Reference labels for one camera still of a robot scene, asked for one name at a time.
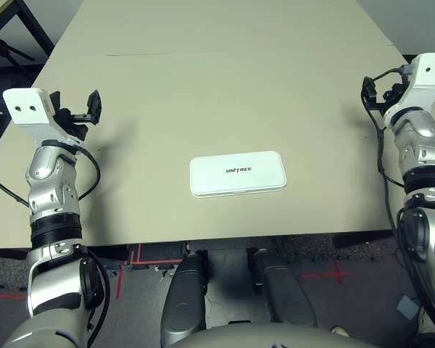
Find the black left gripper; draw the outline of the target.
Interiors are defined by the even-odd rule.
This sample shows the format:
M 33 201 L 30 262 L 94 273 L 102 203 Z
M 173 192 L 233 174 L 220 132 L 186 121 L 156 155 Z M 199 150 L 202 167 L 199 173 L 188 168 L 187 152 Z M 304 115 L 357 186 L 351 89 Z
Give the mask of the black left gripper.
M 60 92 L 53 92 L 49 96 L 53 108 L 59 109 Z M 89 95 L 87 107 L 89 122 L 93 125 L 97 125 L 102 113 L 102 101 L 97 90 L 94 90 Z M 86 126 L 86 123 L 88 122 L 87 115 L 72 115 L 69 109 L 64 108 L 56 111 L 54 120 L 67 134 L 76 137 L 79 140 L 84 140 L 88 132 L 88 127 Z

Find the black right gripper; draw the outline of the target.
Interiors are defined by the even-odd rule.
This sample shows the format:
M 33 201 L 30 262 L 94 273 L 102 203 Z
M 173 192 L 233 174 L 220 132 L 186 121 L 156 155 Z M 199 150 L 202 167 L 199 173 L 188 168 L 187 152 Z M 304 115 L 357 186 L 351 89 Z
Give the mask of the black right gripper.
M 405 83 L 395 83 L 391 90 L 384 93 L 384 101 L 377 103 L 375 82 L 372 78 L 365 76 L 362 81 L 361 98 L 367 109 L 389 109 L 401 99 L 405 90 Z

